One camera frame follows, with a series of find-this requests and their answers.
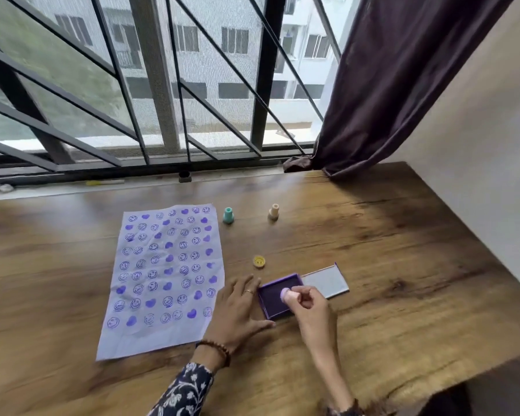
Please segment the curtain fold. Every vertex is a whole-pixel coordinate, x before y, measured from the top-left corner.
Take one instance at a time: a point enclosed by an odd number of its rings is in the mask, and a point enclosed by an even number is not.
[[[513,0],[362,0],[312,157],[348,179],[407,139]]]

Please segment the person's left hand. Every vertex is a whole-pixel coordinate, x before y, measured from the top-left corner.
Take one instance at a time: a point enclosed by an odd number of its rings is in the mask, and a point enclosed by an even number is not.
[[[276,326],[270,320],[257,321],[250,317],[250,308],[260,285],[260,278],[244,276],[223,287],[216,298],[212,321],[204,339],[221,343],[230,353],[249,337]]]

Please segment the brown bead bracelet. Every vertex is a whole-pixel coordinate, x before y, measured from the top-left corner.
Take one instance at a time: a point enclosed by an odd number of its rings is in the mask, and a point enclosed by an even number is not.
[[[211,340],[202,339],[200,342],[196,343],[195,348],[197,348],[201,344],[213,347],[214,349],[218,349],[226,357],[226,361],[225,361],[225,364],[223,365],[223,367],[226,368],[226,367],[229,366],[229,364],[231,363],[231,354],[229,353],[229,349],[227,349],[227,347],[225,347],[221,343],[212,342]]]

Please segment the wooden table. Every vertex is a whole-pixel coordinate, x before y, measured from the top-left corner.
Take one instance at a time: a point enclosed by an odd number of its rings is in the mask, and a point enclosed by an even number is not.
[[[193,347],[95,362],[121,215],[206,202],[235,210],[220,223],[226,277],[337,261],[350,287],[331,300],[341,360],[363,406],[408,406],[520,356],[520,284],[403,164],[347,185],[305,172],[4,200],[0,415],[148,412]],[[203,412],[314,415],[321,396],[289,318],[219,373]]]

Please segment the person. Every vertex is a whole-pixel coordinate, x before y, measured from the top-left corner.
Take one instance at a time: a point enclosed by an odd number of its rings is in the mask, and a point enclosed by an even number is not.
[[[260,279],[242,277],[222,288],[217,295],[212,320],[193,357],[167,388],[148,416],[199,415],[214,375],[249,337],[271,329],[276,323],[250,317]],[[328,415],[361,416],[339,362],[337,316],[329,302],[312,286],[295,286],[284,297],[295,314],[302,339],[310,351],[330,399]]]

